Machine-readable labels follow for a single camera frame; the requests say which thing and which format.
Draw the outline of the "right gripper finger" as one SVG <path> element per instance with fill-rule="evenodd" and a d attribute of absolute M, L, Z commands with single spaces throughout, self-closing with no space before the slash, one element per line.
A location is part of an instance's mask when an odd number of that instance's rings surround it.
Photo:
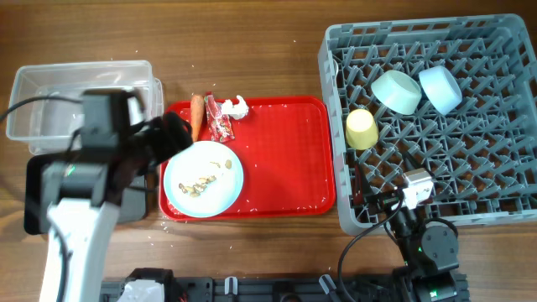
<path fill-rule="evenodd" d="M 419 162 L 414 155 L 410 154 L 408 151 L 402 151 L 401 154 L 404 167 L 406 168 L 407 172 L 416 169 L 424 169 L 427 173 L 430 173 L 430 171 L 421 162 Z"/>
<path fill-rule="evenodd" d="M 372 196 L 372 189 L 359 163 L 355 164 L 355 192 L 353 205 L 360 206 L 368 203 Z"/>

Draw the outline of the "yellow cup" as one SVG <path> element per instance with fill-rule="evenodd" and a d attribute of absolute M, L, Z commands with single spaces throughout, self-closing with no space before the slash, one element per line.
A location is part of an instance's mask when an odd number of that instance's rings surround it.
<path fill-rule="evenodd" d="M 371 112 L 356 109 L 350 112 L 346 120 L 347 144 L 357 150 L 373 147 L 378 141 L 378 128 Z"/>

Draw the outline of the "green bowl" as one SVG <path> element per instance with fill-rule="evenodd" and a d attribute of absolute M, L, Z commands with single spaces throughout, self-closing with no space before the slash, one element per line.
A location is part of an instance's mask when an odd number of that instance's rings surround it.
<path fill-rule="evenodd" d="M 397 70 L 383 73 L 371 84 L 371 89 L 382 104 L 402 115 L 413 114 L 422 97 L 419 84 Z"/>

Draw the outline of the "light blue bowl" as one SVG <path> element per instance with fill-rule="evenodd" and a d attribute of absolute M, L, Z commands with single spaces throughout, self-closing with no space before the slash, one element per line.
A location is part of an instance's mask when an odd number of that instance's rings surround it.
<path fill-rule="evenodd" d="M 419 80 L 431 105 L 441 115 L 448 114 L 461 103 L 461 88 L 446 67 L 438 65 L 422 70 Z"/>

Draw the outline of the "white tissue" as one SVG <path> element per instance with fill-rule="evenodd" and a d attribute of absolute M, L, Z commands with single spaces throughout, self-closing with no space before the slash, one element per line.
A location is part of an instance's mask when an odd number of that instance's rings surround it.
<path fill-rule="evenodd" d="M 231 99 L 226 99 L 221 105 L 221 112 L 224 115 L 240 120 L 248 115 L 249 107 L 244 98 L 237 95 L 238 103 L 234 104 Z"/>

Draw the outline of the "white plastic spoon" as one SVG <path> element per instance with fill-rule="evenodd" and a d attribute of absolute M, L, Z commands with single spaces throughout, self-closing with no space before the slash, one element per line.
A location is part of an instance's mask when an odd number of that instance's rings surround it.
<path fill-rule="evenodd" d="M 334 78 L 337 78 L 339 74 L 339 64 L 336 59 L 332 59 L 332 65 L 334 69 Z"/>

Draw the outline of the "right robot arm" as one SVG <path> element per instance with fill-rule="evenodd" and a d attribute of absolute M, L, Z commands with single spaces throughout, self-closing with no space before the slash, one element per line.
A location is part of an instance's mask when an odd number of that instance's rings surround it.
<path fill-rule="evenodd" d="M 366 206 L 373 214 L 385 215 L 376 226 L 391 232 L 406 265 L 419 276 L 434 276 L 458 268 L 455 225 L 442 218 L 423 218 L 415 212 L 432 195 L 433 174 L 408 152 L 403 153 L 403 163 L 404 184 L 379 193 L 373 191 L 362 166 L 356 164 L 353 202 Z"/>

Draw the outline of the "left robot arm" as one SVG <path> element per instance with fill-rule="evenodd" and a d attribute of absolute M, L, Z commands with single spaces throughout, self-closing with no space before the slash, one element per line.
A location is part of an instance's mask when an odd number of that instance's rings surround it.
<path fill-rule="evenodd" d="M 80 150 L 65 152 L 42 173 L 50 223 L 42 301 L 98 299 L 123 191 L 193 143 L 191 125 L 173 112 L 150 121 L 132 117 L 145 111 L 137 91 L 87 90 L 78 103 Z"/>

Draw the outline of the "orange carrot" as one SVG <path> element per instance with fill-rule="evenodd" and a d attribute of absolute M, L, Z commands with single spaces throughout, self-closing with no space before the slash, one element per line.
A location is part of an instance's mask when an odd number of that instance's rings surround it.
<path fill-rule="evenodd" d="M 205 109 L 204 97 L 193 95 L 190 100 L 190 125 L 192 127 L 191 137 L 194 142 L 198 140 Z"/>

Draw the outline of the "light blue plate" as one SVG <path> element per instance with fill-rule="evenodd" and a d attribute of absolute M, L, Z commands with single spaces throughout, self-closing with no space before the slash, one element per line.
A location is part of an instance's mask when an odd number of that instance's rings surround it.
<path fill-rule="evenodd" d="M 161 184 L 166 199 L 179 213 L 209 218 L 235 203 L 242 191 L 244 172 L 228 146 L 199 141 L 167 162 Z"/>

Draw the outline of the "peanut scraps on plate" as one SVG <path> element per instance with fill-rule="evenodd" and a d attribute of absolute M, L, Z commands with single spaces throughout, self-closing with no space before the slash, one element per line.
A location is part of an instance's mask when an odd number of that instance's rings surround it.
<path fill-rule="evenodd" d="M 186 180 L 178 183 L 178 189 L 190 197 L 202 195 L 208 187 L 214 185 L 219 179 L 222 179 L 232 169 L 232 161 L 226 159 L 223 162 L 208 161 L 205 162 L 198 172 L 189 176 Z"/>

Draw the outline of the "red snack wrapper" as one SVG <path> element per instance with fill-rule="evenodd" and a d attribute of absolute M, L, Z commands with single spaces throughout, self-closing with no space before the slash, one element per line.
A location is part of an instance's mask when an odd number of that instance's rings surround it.
<path fill-rule="evenodd" d="M 222 107 L 211 91 L 205 95 L 206 117 L 211 140 L 218 143 L 232 141 L 235 136 L 229 116 L 222 113 Z"/>

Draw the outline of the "black tray bin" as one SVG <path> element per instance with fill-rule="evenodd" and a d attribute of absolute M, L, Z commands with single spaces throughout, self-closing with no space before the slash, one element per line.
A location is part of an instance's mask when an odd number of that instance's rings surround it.
<path fill-rule="evenodd" d="M 40 235 L 49 231 L 50 224 L 46 221 L 49 204 L 43 204 L 40 199 L 42 169 L 61 158 L 61 153 L 41 154 L 35 155 L 27 163 L 23 227 L 29 235 Z M 147 200 L 148 194 L 145 191 L 126 189 L 123 192 L 117 223 L 142 220 L 147 214 Z"/>

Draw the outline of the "red serving tray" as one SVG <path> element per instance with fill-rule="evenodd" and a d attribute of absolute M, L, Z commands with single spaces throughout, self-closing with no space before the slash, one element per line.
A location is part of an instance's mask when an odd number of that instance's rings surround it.
<path fill-rule="evenodd" d="M 331 131 L 326 106 L 313 96 L 248 98 L 246 117 L 232 122 L 228 147 L 244 183 L 218 219 L 306 216 L 336 200 Z"/>

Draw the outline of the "clear plastic bin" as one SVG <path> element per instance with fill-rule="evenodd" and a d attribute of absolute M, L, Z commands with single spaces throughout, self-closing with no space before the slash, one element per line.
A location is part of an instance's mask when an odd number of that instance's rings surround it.
<path fill-rule="evenodd" d="M 7 137 L 26 143 L 32 154 L 66 149 L 71 134 L 82 125 L 84 114 L 81 106 L 54 98 L 77 99 L 91 89 L 136 89 L 144 101 L 146 119 L 164 112 L 163 87 L 147 60 L 26 65 L 16 73 L 9 105 L 12 107 L 34 96 L 45 99 L 9 113 Z"/>

